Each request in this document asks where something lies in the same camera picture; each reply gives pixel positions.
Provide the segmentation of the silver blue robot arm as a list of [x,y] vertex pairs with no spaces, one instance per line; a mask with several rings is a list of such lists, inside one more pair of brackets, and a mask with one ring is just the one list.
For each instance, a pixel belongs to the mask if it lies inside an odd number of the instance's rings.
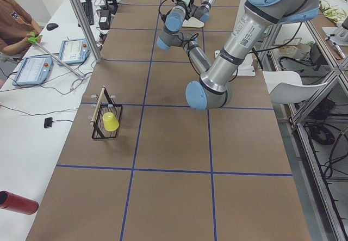
[[206,22],[216,0],[203,0],[199,7],[194,5],[194,0],[171,1],[175,6],[161,16],[164,26],[157,46],[163,50],[181,47],[197,68],[199,79],[190,82],[185,90],[186,101],[194,110],[221,108],[230,102],[229,80],[268,26],[308,21],[315,18],[319,10],[319,0],[246,0],[243,16],[211,62],[195,36],[180,29],[184,20],[191,17]]
[[210,10],[216,0],[203,0],[200,6],[194,4],[194,0],[181,0],[184,4],[184,9],[187,10],[186,20],[194,17],[205,23],[210,17]]

